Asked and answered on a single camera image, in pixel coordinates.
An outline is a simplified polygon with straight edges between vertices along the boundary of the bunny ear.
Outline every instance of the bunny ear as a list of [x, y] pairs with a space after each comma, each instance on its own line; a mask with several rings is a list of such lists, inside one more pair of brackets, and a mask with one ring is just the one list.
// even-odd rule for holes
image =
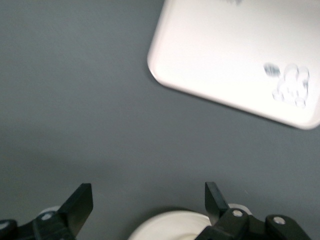
[[283, 78], [285, 81], [293, 82], [297, 80], [298, 75], [299, 75], [298, 66], [292, 63], [286, 66], [283, 73]]
[[298, 71], [299, 71], [299, 75], [298, 75], [298, 77], [296, 79], [297, 82], [306, 84], [309, 81], [309, 78], [310, 78], [310, 74], [309, 74], [308, 68], [306, 68], [305, 66], [302, 66], [302, 67], [299, 67]]

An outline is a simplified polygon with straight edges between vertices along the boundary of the gray table surface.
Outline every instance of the gray table surface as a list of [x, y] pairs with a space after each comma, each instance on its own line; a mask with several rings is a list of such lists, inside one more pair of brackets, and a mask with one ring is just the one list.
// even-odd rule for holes
[[163, 0], [0, 1], [0, 219], [92, 183], [79, 240], [126, 240], [204, 183], [320, 236], [320, 127], [299, 130], [165, 88], [146, 56]]

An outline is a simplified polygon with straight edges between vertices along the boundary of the black mechanical part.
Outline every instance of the black mechanical part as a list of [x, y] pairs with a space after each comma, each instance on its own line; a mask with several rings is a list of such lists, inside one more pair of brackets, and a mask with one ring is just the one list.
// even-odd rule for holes
[[93, 209], [92, 187], [81, 184], [58, 211], [47, 211], [17, 226], [15, 220], [0, 221], [0, 240], [75, 240]]
[[229, 208], [214, 182], [205, 183], [205, 208], [212, 226], [195, 240], [311, 240], [290, 217], [269, 215], [263, 222], [242, 209]]

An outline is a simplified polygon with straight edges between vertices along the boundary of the white plate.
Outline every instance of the white plate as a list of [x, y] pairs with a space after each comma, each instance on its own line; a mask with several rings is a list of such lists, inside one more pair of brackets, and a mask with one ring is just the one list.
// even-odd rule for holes
[[154, 216], [140, 225], [128, 240], [194, 240], [209, 218], [192, 211], [170, 211]]
[[319, 0], [166, 0], [161, 84], [301, 129], [320, 124]]

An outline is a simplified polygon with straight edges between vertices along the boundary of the silver screw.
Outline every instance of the silver screw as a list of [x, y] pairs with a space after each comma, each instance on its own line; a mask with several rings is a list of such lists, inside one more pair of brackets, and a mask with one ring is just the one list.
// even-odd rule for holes
[[8, 222], [8, 221], [6, 221], [6, 222], [4, 222], [4, 223], [1, 223], [1, 224], [0, 224], [0, 230], [5, 229], [5, 228], [8, 227], [8, 226], [9, 226], [9, 222]]
[[276, 224], [280, 224], [280, 225], [286, 224], [286, 221], [285, 221], [282, 217], [279, 217], [279, 216], [275, 216], [275, 217], [273, 218], [273, 221], [274, 221]]
[[42, 221], [48, 220], [48, 219], [51, 218], [51, 216], [52, 216], [51, 213], [46, 213], [45, 215], [43, 215], [43, 216], [41, 217], [41, 220], [42, 220]]
[[239, 211], [239, 210], [233, 210], [233, 212], [232, 212], [232, 214], [233, 214], [233, 216], [235, 216], [235, 217], [242, 217], [244, 214], [241, 212], [241, 211]]

